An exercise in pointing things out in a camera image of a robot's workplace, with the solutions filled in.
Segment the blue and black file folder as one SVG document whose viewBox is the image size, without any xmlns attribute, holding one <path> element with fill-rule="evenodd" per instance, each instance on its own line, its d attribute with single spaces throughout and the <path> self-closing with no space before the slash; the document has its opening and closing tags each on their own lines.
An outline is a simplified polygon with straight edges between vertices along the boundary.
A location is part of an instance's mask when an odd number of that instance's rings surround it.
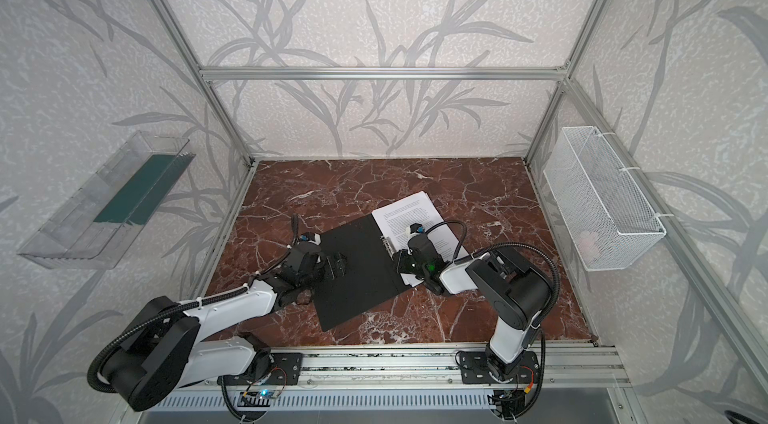
<svg viewBox="0 0 768 424">
<path fill-rule="evenodd" d="M 313 302 L 324 332 L 409 289 L 381 237 L 372 215 L 321 235 L 321 248 L 326 255 L 340 252 L 347 259 L 344 277 L 330 285 L 321 282 L 314 289 Z"/>
</svg>

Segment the white paper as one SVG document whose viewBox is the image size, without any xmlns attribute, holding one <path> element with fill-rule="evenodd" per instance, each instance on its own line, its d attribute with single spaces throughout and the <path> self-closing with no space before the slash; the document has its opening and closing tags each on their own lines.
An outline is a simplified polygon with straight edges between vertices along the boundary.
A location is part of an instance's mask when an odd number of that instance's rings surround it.
<svg viewBox="0 0 768 424">
<path fill-rule="evenodd" d="M 407 249 L 407 242 L 412 236 L 409 234 L 410 224 L 424 225 L 425 234 L 443 260 L 447 262 L 447 267 L 439 276 L 445 288 L 444 294 L 456 295 L 477 288 L 467 272 L 471 256 L 464 248 L 467 237 L 466 224 L 455 219 L 443 219 L 425 192 L 413 194 L 376 209 L 372 216 L 382 236 L 389 237 L 397 251 Z M 400 274 L 400 276 L 404 283 L 411 287 L 418 284 L 424 285 L 413 274 Z"/>
</svg>

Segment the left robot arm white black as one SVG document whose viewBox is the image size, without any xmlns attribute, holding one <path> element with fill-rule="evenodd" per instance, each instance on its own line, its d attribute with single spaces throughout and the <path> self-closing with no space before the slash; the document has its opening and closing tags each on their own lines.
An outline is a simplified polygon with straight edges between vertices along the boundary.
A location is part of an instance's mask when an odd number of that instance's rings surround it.
<svg viewBox="0 0 768 424">
<path fill-rule="evenodd" d="M 155 298 L 97 354 L 87 382 L 144 411 L 177 388 L 265 367 L 268 352 L 257 338 L 215 343 L 210 336 L 282 309 L 303 292 L 343 276 L 346 267 L 342 253 L 325 252 L 317 240 L 301 237 L 273 267 L 235 289 L 181 302 Z"/>
</svg>

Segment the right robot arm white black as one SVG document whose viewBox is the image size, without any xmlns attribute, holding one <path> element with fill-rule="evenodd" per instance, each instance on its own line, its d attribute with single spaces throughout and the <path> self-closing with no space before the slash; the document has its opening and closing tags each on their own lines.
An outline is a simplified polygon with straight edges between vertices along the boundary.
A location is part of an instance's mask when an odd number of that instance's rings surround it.
<svg viewBox="0 0 768 424">
<path fill-rule="evenodd" d="M 486 347 L 498 380 L 519 364 L 559 298 L 557 266 L 543 251 L 523 243 L 494 244 L 448 263 L 420 232 L 392 258 L 398 272 L 414 275 L 436 295 L 477 290 L 485 297 L 498 315 Z"/>
</svg>

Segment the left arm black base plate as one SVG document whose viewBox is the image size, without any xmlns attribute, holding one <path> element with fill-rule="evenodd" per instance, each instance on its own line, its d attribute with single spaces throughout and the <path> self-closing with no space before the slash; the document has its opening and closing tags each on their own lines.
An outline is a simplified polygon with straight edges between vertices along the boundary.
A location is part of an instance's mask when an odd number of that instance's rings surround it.
<svg viewBox="0 0 768 424">
<path fill-rule="evenodd" d="M 260 351 L 242 374 L 248 384 L 295 386 L 298 384 L 302 353 Z"/>
</svg>

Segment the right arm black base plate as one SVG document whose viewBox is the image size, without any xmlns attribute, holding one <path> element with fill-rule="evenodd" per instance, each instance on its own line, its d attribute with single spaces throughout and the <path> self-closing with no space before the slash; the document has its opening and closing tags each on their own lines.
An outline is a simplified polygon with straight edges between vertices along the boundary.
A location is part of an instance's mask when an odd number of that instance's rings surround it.
<svg viewBox="0 0 768 424">
<path fill-rule="evenodd" d="M 535 352 L 524 350 L 511 363 L 504 363 L 489 349 L 458 351 L 455 361 L 463 384 L 519 384 L 532 386 L 540 381 L 541 365 Z"/>
</svg>

